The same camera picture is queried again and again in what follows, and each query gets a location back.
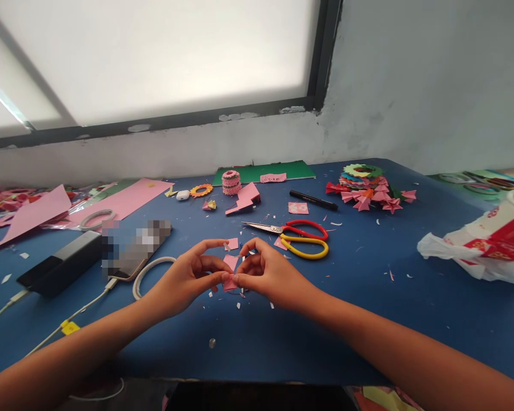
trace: black marker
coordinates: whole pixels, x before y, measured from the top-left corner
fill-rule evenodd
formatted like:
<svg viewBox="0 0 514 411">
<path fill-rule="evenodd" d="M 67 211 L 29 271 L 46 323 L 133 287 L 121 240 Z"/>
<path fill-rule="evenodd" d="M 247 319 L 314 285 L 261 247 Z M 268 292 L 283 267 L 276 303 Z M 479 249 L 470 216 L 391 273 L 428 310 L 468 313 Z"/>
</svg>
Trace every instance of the black marker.
<svg viewBox="0 0 514 411">
<path fill-rule="evenodd" d="M 292 195 L 293 197 L 297 197 L 301 200 L 307 200 L 308 202 L 316 204 L 317 206 L 319 205 L 320 207 L 332 209 L 333 211 L 337 211 L 337 209 L 339 208 L 337 204 L 330 203 L 325 200 L 320 200 L 316 197 L 307 196 L 306 194 L 300 193 L 299 191 L 291 190 L 290 195 Z"/>
</svg>

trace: orange paper ring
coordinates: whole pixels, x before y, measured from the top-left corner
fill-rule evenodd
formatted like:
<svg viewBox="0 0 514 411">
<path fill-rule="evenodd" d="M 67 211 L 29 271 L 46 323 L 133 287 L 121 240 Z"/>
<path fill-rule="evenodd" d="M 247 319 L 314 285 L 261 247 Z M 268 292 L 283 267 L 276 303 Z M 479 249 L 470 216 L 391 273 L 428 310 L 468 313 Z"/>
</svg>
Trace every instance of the orange paper ring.
<svg viewBox="0 0 514 411">
<path fill-rule="evenodd" d="M 211 184 L 202 184 L 201 186 L 196 186 L 190 191 L 190 195 L 192 197 L 203 197 L 206 194 L 209 194 L 213 190 L 213 186 Z"/>
</svg>

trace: black power bank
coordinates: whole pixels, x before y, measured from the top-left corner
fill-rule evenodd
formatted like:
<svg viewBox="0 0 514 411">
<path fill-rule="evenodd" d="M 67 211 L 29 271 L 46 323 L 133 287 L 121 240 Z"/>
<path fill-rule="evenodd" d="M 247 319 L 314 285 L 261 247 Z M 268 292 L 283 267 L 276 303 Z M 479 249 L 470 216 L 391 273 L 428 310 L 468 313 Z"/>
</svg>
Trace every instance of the black power bank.
<svg viewBox="0 0 514 411">
<path fill-rule="evenodd" d="M 29 291 L 55 297 L 95 264 L 102 254 L 101 234 L 86 231 L 17 279 Z"/>
</svg>

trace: hand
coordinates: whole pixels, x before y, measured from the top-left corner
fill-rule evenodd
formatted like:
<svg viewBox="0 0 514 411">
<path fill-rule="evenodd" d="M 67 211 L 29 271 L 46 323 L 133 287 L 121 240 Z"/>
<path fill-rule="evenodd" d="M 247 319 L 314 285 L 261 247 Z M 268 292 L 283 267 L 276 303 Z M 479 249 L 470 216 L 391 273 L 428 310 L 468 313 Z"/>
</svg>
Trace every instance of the hand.
<svg viewBox="0 0 514 411">
<path fill-rule="evenodd" d="M 319 290 L 282 254 L 259 238 L 244 244 L 240 255 L 244 256 L 254 248 L 259 253 L 250 255 L 241 263 L 232 278 L 234 283 L 267 296 L 279 307 L 304 312 Z"/>
<path fill-rule="evenodd" d="M 140 300 L 156 314 L 156 322 L 182 313 L 200 294 L 226 281 L 232 269 L 220 258 L 203 255 L 228 240 L 203 240 L 182 254 Z"/>
</svg>

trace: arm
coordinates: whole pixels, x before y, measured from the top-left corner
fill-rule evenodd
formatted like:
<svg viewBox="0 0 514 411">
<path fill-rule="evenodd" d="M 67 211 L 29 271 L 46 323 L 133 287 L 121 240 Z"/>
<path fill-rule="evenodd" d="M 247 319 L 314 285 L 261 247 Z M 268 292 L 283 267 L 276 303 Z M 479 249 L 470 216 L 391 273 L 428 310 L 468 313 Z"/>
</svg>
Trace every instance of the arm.
<svg viewBox="0 0 514 411">
<path fill-rule="evenodd" d="M 260 239 L 244 245 L 234 282 L 266 295 L 343 338 L 427 411 L 514 410 L 514 381 L 416 331 L 317 289 Z"/>
<path fill-rule="evenodd" d="M 232 273 L 221 259 L 202 255 L 226 240 L 205 240 L 179 257 L 139 301 L 61 338 L 0 373 L 0 410 L 54 409 L 84 377 L 127 344 Z"/>
</svg>

